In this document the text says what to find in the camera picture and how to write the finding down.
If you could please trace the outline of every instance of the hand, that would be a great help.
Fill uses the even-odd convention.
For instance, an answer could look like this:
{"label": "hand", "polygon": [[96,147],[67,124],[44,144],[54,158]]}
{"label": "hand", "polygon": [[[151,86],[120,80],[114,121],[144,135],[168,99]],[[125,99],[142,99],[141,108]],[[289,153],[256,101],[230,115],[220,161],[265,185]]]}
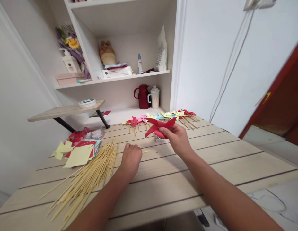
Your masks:
{"label": "hand", "polygon": [[129,177],[132,181],[133,177],[138,171],[140,160],[143,156],[142,149],[137,145],[126,144],[122,154],[122,161],[119,167],[119,171]]}
{"label": "hand", "polygon": [[175,123],[173,127],[160,127],[159,131],[166,135],[171,143],[172,148],[178,156],[182,156],[190,151],[193,151],[190,142],[188,141],[187,131],[184,127]]}

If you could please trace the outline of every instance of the power outlet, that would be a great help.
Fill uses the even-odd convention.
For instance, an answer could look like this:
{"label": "power outlet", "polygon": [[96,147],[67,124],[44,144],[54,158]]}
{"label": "power outlet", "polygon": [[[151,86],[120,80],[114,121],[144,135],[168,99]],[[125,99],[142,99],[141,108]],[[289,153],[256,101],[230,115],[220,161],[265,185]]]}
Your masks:
{"label": "power outlet", "polygon": [[265,9],[273,7],[276,3],[276,0],[260,0],[260,2],[257,4],[259,9]]}
{"label": "power outlet", "polygon": [[245,6],[244,6],[244,11],[249,11],[253,10],[256,8],[257,3],[261,0],[246,0]]}
{"label": "power outlet", "polygon": [[246,0],[244,11],[253,9],[270,8],[275,5],[276,0]]}

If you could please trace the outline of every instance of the white shelf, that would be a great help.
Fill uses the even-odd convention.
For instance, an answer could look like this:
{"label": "white shelf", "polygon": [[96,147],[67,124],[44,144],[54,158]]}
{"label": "white shelf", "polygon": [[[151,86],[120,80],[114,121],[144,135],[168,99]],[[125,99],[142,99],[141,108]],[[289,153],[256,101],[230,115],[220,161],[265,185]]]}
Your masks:
{"label": "white shelf", "polygon": [[[125,120],[132,119],[132,116],[139,118],[141,115],[145,115],[146,113],[150,113],[153,115],[160,112],[165,112],[165,111],[160,107],[158,109],[148,108],[145,110],[139,109],[138,107],[128,107],[128,108],[111,110],[111,113],[109,113],[107,116],[104,116],[104,119],[109,125],[121,124]],[[84,128],[84,126],[89,128],[97,127],[98,124],[103,126],[103,123],[99,117],[93,117],[93,118],[89,118],[83,124],[82,128]]]}
{"label": "white shelf", "polygon": [[161,74],[167,74],[167,73],[170,73],[170,72],[171,72],[171,70],[167,70],[167,71],[160,71],[160,72],[151,72],[151,73],[146,73],[146,74],[136,74],[136,75],[131,75],[131,76],[122,76],[122,77],[103,79],[103,80],[98,80],[98,81],[90,81],[90,82],[85,82],[85,83],[76,83],[76,84],[70,84],[70,85],[65,85],[65,86],[57,86],[56,89],[86,86],[86,85],[91,85],[91,84],[112,82],[112,81],[118,81],[118,80],[134,79],[134,78],[147,77],[147,76],[152,76],[152,75],[161,75]]}

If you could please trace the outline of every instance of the person's left hand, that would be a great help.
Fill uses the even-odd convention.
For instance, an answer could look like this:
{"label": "person's left hand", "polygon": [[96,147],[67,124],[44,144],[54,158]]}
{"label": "person's left hand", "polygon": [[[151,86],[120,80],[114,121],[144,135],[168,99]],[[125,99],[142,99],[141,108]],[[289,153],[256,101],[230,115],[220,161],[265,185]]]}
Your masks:
{"label": "person's left hand", "polygon": [[137,145],[126,144],[122,154],[122,161],[118,171],[129,177],[132,181],[138,171],[140,160],[143,156],[142,149]]}

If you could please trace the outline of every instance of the shelf board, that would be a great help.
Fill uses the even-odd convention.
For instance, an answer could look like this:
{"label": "shelf board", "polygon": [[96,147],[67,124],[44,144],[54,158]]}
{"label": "shelf board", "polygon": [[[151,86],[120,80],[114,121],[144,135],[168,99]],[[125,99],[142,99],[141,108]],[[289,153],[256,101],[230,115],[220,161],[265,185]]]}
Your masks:
{"label": "shelf board", "polygon": [[101,39],[141,33],[158,35],[171,2],[173,0],[93,0],[69,3],[67,7]]}
{"label": "shelf board", "polygon": [[137,0],[92,0],[92,1],[85,1],[85,2],[69,3],[68,7],[70,7],[70,9],[76,9],[76,8],[105,5],[105,4],[111,4],[111,3],[130,2],[130,1],[137,1]]}
{"label": "shelf board", "polygon": [[[109,125],[121,124],[125,120],[132,119],[132,116],[139,118],[141,115],[145,115],[146,113],[150,113],[153,115],[160,112],[165,112],[165,111],[160,107],[158,109],[148,108],[145,110],[139,109],[138,107],[128,107],[128,108],[111,110],[111,112],[107,116],[104,116],[104,119]],[[101,119],[99,117],[92,117],[92,118],[89,118],[80,129],[83,129],[84,126],[89,128],[94,128],[94,127],[97,127],[98,124],[103,126]]]}
{"label": "shelf board", "polygon": [[160,72],[151,72],[151,73],[146,73],[146,74],[136,74],[136,75],[131,75],[131,76],[122,76],[122,77],[117,77],[117,78],[102,79],[102,80],[98,80],[98,81],[90,81],[90,82],[85,82],[85,83],[75,83],[75,84],[70,84],[70,85],[65,85],[65,86],[57,86],[55,89],[63,89],[63,88],[78,87],[78,86],[87,86],[87,85],[97,84],[97,83],[112,82],[112,81],[118,81],[118,80],[127,80],[127,79],[134,79],[134,78],[147,77],[147,76],[153,76],[153,75],[167,74],[167,73],[170,73],[170,72],[171,72],[171,70],[167,70],[167,71],[160,71]]}

